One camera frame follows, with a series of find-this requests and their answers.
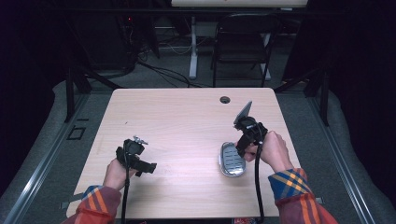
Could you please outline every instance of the table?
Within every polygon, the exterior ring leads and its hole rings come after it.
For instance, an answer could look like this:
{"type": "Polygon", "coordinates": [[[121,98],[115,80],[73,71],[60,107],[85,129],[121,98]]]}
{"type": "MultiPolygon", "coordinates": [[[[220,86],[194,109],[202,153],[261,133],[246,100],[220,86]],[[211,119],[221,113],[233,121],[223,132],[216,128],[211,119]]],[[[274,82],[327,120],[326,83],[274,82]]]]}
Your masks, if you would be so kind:
{"type": "MultiPolygon", "coordinates": [[[[271,89],[120,89],[111,96],[75,193],[102,184],[117,147],[137,135],[148,142],[141,160],[158,165],[153,174],[132,177],[126,218],[259,217],[254,162],[242,176],[232,178],[221,172],[218,161],[221,145],[242,135],[233,121],[250,100],[249,115],[282,134],[292,163],[300,166],[271,89]],[[222,103],[223,96],[230,103],[222,103]]],[[[271,173],[261,162],[264,213],[275,217],[278,211],[267,179],[271,173]]],[[[78,204],[69,205],[68,217],[78,204]]]]}
{"type": "MultiPolygon", "coordinates": [[[[172,0],[172,7],[305,7],[308,0],[172,0]]],[[[197,77],[198,54],[196,48],[196,22],[195,17],[191,18],[191,62],[190,62],[190,79],[197,77]]],[[[270,80],[269,70],[265,74],[265,79],[270,80]]]]}

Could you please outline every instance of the person's left hand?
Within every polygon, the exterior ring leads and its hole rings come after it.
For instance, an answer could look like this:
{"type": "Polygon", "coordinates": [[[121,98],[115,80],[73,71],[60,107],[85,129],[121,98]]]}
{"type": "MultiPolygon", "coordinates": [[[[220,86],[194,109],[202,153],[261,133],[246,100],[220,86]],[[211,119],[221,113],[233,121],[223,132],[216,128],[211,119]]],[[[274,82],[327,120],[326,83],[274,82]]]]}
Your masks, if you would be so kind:
{"type": "MultiPolygon", "coordinates": [[[[133,176],[137,171],[129,170],[129,177],[133,176]]],[[[121,190],[125,185],[126,169],[117,159],[114,159],[107,166],[105,180],[103,186],[116,190],[121,190]]]]}

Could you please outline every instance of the sleeve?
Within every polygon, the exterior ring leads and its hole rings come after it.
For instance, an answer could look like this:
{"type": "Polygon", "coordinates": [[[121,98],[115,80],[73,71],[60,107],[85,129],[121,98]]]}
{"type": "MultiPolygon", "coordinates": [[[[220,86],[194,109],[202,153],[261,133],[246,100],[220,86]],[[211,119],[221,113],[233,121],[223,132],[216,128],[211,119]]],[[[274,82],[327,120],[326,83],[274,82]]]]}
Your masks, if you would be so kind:
{"type": "Polygon", "coordinates": [[[333,224],[335,218],[315,199],[303,169],[294,168],[268,177],[279,209],[280,223],[333,224]]]}
{"type": "Polygon", "coordinates": [[[113,188],[90,186],[84,193],[76,213],[63,224],[114,223],[121,193],[113,188]]]}

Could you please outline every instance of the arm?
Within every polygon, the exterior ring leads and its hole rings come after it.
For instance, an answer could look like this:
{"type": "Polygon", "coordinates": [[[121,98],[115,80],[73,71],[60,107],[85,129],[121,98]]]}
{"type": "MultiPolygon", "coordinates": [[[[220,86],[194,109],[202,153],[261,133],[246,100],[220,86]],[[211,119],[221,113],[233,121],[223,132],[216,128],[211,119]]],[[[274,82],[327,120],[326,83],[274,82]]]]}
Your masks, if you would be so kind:
{"type": "MultiPolygon", "coordinates": [[[[129,177],[135,172],[136,170],[131,170],[129,177]]],[[[114,223],[117,207],[120,204],[120,190],[124,186],[125,177],[125,168],[117,160],[113,160],[107,166],[103,186],[88,187],[76,213],[63,224],[114,223]]]]}
{"type": "MultiPolygon", "coordinates": [[[[253,161],[256,146],[246,148],[245,159],[253,161]]],[[[320,204],[307,183],[306,173],[294,168],[282,136],[269,132],[264,139],[261,159],[269,164],[274,174],[268,177],[279,209],[280,223],[337,223],[320,204]]]]}

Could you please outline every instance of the hand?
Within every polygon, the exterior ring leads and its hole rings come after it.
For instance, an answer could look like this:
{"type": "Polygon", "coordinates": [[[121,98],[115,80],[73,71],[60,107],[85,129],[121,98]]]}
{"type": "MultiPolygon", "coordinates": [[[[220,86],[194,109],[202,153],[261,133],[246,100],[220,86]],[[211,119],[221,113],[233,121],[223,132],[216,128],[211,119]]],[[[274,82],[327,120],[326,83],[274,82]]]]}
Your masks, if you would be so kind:
{"type": "MultiPolygon", "coordinates": [[[[256,158],[257,146],[251,144],[245,149],[245,152],[245,160],[253,161],[256,158]]],[[[274,131],[265,135],[262,144],[261,159],[269,164],[275,173],[294,168],[290,161],[285,140],[283,140],[280,134],[274,131]]]]}
{"type": "MultiPolygon", "coordinates": [[[[137,171],[130,170],[129,177],[133,176],[137,171]]],[[[121,190],[125,185],[126,169],[117,159],[114,159],[107,166],[105,180],[103,186],[116,190],[121,190]]]]}

